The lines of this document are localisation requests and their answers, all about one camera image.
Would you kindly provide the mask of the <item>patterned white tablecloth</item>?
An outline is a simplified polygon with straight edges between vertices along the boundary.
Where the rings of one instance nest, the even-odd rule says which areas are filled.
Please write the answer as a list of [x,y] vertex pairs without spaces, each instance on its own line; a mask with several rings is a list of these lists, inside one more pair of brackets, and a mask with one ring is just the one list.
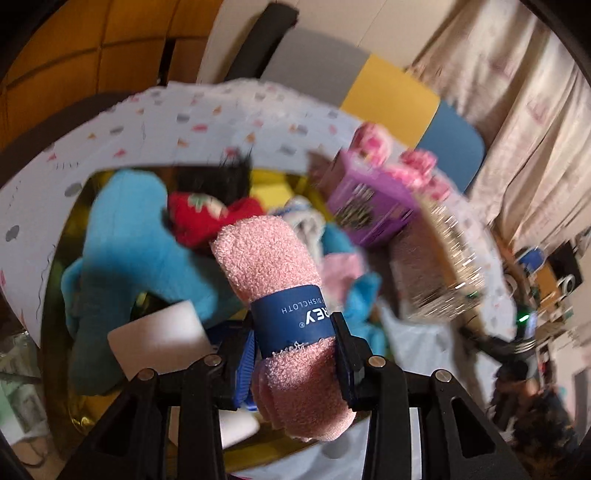
[[[72,237],[73,246],[58,249],[58,240],[76,201],[82,205],[84,185],[96,172],[132,166],[216,166],[231,148],[252,151],[253,168],[304,174],[311,154],[332,157],[349,145],[359,119],[337,108],[279,84],[236,80],[204,85],[172,82],[131,96],[98,114],[82,126],[65,127],[57,143],[42,140],[40,153],[1,189],[2,293],[31,336],[39,342],[43,360],[52,361],[44,373],[55,395],[57,413],[65,412],[65,426],[53,433],[79,440],[67,406],[67,355],[70,340],[65,328],[60,291],[61,266],[81,256],[84,228]],[[502,260],[486,226],[480,222],[462,193],[453,192],[443,202],[457,220],[466,243],[474,250],[487,281],[480,318],[487,331],[498,336],[514,333],[510,316],[513,301],[505,286]],[[484,354],[468,354],[451,325],[412,324],[394,317],[384,293],[378,314],[394,348],[394,357],[405,369],[432,373],[450,370],[486,407],[491,400],[498,363]],[[242,442],[226,451],[238,471],[252,479],[360,479],[362,439],[369,422],[349,428],[338,441],[311,445],[287,437],[263,443],[252,437],[252,447]]]

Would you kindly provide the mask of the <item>yellow green sponge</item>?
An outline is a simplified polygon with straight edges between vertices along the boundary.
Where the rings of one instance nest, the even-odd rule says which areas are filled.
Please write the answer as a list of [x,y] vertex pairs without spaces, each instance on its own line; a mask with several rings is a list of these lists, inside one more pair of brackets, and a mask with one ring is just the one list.
[[294,197],[294,190],[284,173],[254,169],[250,175],[250,183],[252,186],[249,195],[256,198],[265,211],[283,208]]

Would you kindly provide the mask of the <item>pink dishcloth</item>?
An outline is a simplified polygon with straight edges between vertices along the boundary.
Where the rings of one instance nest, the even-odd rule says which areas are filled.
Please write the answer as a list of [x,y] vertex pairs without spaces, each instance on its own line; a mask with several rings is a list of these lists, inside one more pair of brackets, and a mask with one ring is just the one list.
[[332,441],[355,419],[335,374],[335,330],[322,280],[283,219],[254,216],[225,226],[211,251],[252,314],[260,359],[256,407],[273,428],[304,441]]

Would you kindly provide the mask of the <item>grey yellow blue chair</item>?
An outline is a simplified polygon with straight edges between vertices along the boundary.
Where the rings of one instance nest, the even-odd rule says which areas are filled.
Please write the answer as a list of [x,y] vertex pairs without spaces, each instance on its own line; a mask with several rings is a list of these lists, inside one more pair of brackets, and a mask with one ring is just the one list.
[[408,148],[429,150],[462,192],[485,157],[477,130],[410,74],[360,47],[297,24],[300,12],[270,2],[225,78],[282,84],[361,120],[384,125]]

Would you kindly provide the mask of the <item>pink plush toy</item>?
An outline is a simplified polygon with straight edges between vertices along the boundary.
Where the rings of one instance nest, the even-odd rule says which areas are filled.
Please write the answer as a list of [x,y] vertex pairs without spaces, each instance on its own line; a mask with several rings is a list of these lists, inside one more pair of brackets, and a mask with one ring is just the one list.
[[394,138],[388,129],[377,123],[363,122],[353,133],[349,151],[360,160],[400,181],[413,193],[434,201],[446,200],[451,192],[449,180],[436,172],[437,156],[428,150],[406,150],[391,160]]

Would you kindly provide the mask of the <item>gold metal tin tray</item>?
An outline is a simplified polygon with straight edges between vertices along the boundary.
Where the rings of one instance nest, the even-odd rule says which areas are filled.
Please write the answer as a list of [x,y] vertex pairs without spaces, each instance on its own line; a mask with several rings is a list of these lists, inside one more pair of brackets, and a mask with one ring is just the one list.
[[[66,222],[46,285],[39,366],[49,428],[64,460],[69,459],[119,394],[115,389],[104,396],[84,396],[77,394],[70,385],[68,368],[72,338],[66,327],[66,308],[61,293],[64,270],[82,255],[92,203],[113,175],[112,170],[96,172],[75,189],[74,204],[66,209]],[[235,472],[266,465],[314,446],[312,442],[291,439],[264,425],[252,438],[226,449],[223,460],[228,470]]]

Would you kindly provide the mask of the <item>orange wooden cabinet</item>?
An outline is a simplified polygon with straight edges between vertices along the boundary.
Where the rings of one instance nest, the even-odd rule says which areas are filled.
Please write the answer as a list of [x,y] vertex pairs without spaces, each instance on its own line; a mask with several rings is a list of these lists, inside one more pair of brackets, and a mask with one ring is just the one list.
[[1,66],[1,145],[103,93],[197,79],[221,2],[64,1]]

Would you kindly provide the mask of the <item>red christmas sock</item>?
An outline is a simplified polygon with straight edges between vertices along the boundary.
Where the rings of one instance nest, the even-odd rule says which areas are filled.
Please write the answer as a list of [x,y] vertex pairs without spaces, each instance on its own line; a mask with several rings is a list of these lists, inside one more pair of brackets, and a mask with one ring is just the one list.
[[226,206],[209,195],[183,192],[168,195],[167,211],[176,242],[191,250],[207,247],[225,226],[264,214],[256,198],[245,197]]

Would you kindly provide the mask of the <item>beige patterned curtain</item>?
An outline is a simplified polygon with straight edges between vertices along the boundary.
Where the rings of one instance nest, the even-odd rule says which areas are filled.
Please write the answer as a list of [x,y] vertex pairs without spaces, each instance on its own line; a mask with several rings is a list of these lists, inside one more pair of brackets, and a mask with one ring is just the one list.
[[514,249],[565,239],[590,199],[590,85],[520,1],[469,1],[410,68],[474,126],[478,216]]

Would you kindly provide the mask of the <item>blue plush toy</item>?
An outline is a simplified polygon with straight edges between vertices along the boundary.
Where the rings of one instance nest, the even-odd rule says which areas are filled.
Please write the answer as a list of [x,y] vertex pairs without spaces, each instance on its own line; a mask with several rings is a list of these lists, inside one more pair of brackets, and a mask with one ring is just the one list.
[[164,224],[168,195],[154,174],[126,170],[93,203],[83,254],[62,276],[74,340],[69,379],[82,395],[102,395],[122,380],[107,335],[129,321],[140,293],[190,301],[205,326],[245,305],[214,259],[176,242]]

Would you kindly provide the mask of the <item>ornate silver tissue box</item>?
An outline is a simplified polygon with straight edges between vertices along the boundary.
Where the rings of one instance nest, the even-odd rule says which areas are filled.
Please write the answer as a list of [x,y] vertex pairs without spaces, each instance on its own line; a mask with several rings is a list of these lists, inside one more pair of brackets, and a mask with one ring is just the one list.
[[390,243],[398,317],[413,323],[449,323],[477,308],[486,287],[475,250],[451,210],[424,196]]

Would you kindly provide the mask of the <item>purple cardboard box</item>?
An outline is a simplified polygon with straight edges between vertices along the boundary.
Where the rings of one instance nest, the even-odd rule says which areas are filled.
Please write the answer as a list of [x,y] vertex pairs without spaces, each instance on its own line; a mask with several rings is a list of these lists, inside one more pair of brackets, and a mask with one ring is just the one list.
[[403,183],[351,150],[339,150],[318,190],[335,223],[362,247],[389,241],[418,212],[415,198]]

